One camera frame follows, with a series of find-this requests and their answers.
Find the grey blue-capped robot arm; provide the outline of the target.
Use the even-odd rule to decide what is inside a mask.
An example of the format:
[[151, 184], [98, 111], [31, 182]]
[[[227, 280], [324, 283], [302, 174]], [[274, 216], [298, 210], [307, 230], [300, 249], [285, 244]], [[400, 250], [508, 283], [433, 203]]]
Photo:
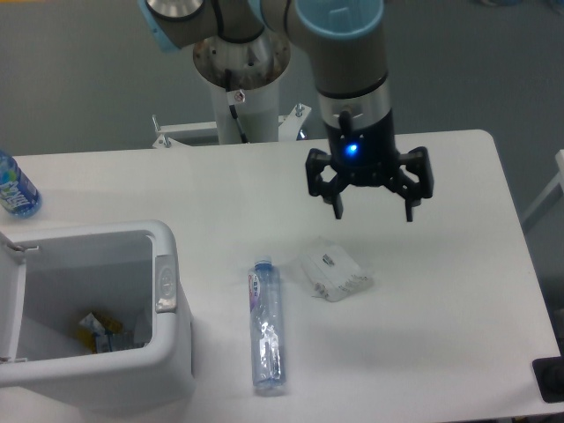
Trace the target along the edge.
[[309, 152], [308, 191], [341, 215], [348, 186], [380, 187], [411, 211], [434, 190], [427, 149], [397, 150], [381, 1], [142, 1], [161, 49], [192, 47], [200, 75], [219, 89], [234, 139], [245, 143], [251, 94], [284, 73], [291, 48], [308, 56], [330, 149]]

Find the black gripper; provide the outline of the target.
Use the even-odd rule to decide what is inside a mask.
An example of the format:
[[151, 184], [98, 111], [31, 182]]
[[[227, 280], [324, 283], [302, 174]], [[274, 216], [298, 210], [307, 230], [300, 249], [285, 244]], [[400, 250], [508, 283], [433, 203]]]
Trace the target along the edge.
[[[330, 155], [312, 148], [305, 162], [309, 195], [321, 197], [332, 206], [335, 219], [342, 219], [341, 193], [348, 185], [384, 186], [404, 199], [406, 221], [413, 222], [413, 209], [422, 199], [434, 194], [427, 148], [420, 146], [408, 153], [398, 152], [391, 111], [380, 121], [356, 130], [352, 113], [343, 110], [338, 116], [338, 126], [328, 125], [326, 129]], [[336, 172], [330, 181], [322, 176], [327, 166]]]

